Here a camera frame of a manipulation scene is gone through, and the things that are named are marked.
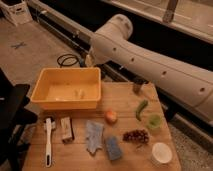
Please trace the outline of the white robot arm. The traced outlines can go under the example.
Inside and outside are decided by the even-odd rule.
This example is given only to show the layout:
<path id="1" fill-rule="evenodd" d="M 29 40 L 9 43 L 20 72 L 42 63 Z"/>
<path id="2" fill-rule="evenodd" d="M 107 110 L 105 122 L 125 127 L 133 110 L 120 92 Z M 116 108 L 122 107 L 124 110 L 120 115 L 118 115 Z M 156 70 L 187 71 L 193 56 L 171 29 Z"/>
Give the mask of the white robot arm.
<path id="1" fill-rule="evenodd" d="M 127 16 L 112 16 L 90 36 L 89 55 L 94 63 L 113 61 L 153 82 L 213 127 L 213 72 L 135 45 L 128 41 L 132 32 Z"/>

